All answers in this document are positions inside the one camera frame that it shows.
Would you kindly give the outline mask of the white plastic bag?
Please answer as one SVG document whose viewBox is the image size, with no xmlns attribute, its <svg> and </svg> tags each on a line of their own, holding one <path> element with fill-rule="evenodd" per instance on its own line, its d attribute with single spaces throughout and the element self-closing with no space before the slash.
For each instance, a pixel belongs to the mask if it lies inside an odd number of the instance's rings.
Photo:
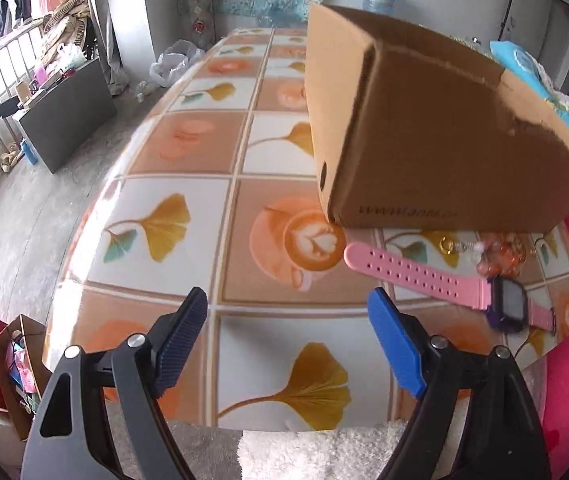
<svg viewBox="0 0 569 480">
<path fill-rule="evenodd" d="M 204 54 L 205 51 L 191 41 L 178 40 L 150 66 L 149 77 L 160 87 L 170 88 L 194 63 L 203 58 Z"/>
</svg>

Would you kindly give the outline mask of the blue cartoon pillow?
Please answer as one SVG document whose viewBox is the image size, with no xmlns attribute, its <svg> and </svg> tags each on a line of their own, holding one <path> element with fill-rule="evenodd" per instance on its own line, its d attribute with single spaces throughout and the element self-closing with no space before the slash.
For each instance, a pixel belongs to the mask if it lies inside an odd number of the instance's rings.
<svg viewBox="0 0 569 480">
<path fill-rule="evenodd" d="M 550 104 L 569 127 L 569 96 L 554 87 L 546 70 L 526 50 L 511 41 L 493 40 L 489 44 L 493 59 L 515 73 L 529 88 Z"/>
</svg>

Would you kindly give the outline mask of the dark grey cabinet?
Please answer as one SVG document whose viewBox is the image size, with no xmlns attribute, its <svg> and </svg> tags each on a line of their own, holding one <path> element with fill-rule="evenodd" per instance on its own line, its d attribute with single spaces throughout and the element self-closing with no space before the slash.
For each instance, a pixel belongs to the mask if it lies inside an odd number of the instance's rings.
<svg viewBox="0 0 569 480">
<path fill-rule="evenodd" d="M 37 158 L 55 174 L 116 113 L 100 62 L 92 60 L 14 118 Z"/>
</svg>

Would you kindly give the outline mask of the pink purple smart watch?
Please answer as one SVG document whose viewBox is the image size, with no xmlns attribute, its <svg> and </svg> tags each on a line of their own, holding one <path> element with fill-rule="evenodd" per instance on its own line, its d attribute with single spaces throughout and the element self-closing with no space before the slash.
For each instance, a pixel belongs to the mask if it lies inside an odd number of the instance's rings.
<svg viewBox="0 0 569 480">
<path fill-rule="evenodd" d="M 515 334 L 527 327 L 551 334 L 557 330 L 554 310 L 534 302 L 528 297 L 524 286 L 512 278 L 465 278 L 447 274 L 433 266 L 360 242 L 348 244 L 343 257 L 351 270 L 361 274 L 424 296 L 481 311 L 497 332 Z"/>
</svg>

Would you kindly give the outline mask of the brown paper bag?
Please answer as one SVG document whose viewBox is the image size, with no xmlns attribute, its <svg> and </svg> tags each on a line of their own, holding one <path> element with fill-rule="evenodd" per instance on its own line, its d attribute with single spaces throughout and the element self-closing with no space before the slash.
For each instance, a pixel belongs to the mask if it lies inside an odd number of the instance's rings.
<svg viewBox="0 0 569 480">
<path fill-rule="evenodd" d="M 19 314 L 0 332 L 0 391 L 12 425 L 25 442 L 51 376 L 42 364 L 46 328 Z"/>
</svg>

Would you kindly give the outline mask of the tiled pattern tablecloth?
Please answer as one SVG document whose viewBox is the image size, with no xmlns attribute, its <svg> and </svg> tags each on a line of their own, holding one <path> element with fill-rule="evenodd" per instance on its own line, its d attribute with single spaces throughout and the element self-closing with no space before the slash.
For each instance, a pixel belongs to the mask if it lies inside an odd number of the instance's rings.
<svg viewBox="0 0 569 480">
<path fill-rule="evenodd" d="M 72 241 L 53 296 L 42 360 L 72 344 L 118 346 L 175 310 L 193 287 L 208 314 L 166 418 L 229 429 L 326 430 L 408 417 L 367 318 L 372 278 L 350 270 L 362 242 L 471 276 L 489 243 L 528 295 L 559 318 L 555 334 L 505 336 L 483 315 L 396 286 L 387 292 L 458 348 L 505 344 L 546 395 L 545 355 L 569 336 L 569 233 L 347 230 L 319 203 L 299 29 L 241 28 L 217 44 L 143 120 Z"/>
</svg>

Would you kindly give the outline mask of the brown cardboard box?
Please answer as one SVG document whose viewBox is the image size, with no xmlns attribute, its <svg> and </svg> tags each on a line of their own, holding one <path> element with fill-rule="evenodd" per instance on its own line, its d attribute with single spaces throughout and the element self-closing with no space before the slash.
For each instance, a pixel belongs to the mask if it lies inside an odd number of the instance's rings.
<svg viewBox="0 0 569 480">
<path fill-rule="evenodd" d="M 313 4 L 305 93 L 320 203 L 340 226 L 546 232 L 569 214 L 569 127 L 455 39 Z"/>
</svg>

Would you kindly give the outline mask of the rolled patterned mat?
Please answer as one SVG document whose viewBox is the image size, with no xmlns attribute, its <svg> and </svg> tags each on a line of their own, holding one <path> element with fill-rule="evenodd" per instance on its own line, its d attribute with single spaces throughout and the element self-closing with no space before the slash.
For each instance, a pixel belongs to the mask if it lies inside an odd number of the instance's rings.
<svg viewBox="0 0 569 480">
<path fill-rule="evenodd" d="M 187 39 L 207 51 L 216 42 L 214 0 L 180 0 L 182 25 Z"/>
</svg>

